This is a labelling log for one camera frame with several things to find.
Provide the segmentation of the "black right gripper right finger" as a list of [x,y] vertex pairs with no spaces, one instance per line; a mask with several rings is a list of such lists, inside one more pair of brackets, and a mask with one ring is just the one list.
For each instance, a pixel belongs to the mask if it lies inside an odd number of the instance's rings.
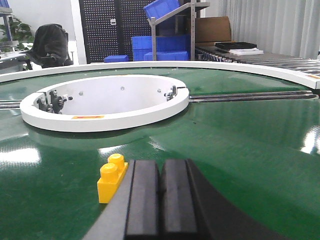
[[191,159],[167,159],[160,177],[163,240],[284,240],[233,205]]

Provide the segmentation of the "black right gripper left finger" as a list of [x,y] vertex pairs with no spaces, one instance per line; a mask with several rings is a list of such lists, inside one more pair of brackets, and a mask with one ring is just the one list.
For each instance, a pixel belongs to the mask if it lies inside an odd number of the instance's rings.
[[131,160],[110,203],[84,240],[158,240],[159,170],[154,160]]

